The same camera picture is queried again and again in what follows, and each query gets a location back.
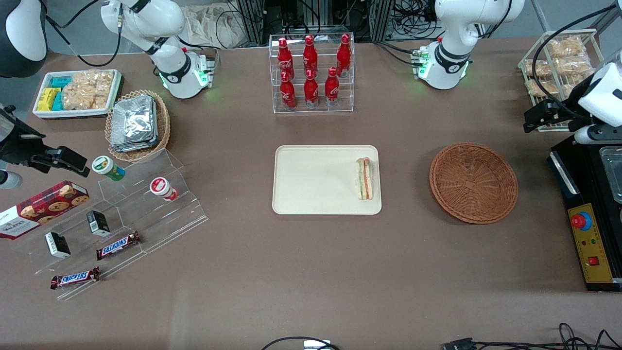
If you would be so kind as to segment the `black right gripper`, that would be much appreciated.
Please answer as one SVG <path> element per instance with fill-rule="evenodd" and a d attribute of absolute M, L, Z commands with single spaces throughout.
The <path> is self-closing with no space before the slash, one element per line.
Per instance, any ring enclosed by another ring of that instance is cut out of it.
<path fill-rule="evenodd" d="M 1 107 L 0 158 L 3 162 L 34 168 L 48 174 L 52 168 L 66 168 L 81 177 L 88 177 L 87 158 L 66 146 L 59 146 L 56 154 L 47 154 L 46 135 L 31 128 L 14 116 L 16 107 Z"/>

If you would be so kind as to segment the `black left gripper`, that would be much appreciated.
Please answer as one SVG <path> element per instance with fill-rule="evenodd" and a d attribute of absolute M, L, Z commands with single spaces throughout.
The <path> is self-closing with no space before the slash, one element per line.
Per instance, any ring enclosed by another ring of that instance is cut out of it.
<path fill-rule="evenodd" d="M 573 113 L 560 108 L 553 100 L 542 100 L 535 105 L 534 111 L 524 113 L 524 133 L 531 133 L 544 126 L 545 132 L 574 132 L 584 126 L 591 126 L 591 114 L 577 102 L 563 102 Z M 548 120 L 547 114 L 555 114 Z"/>

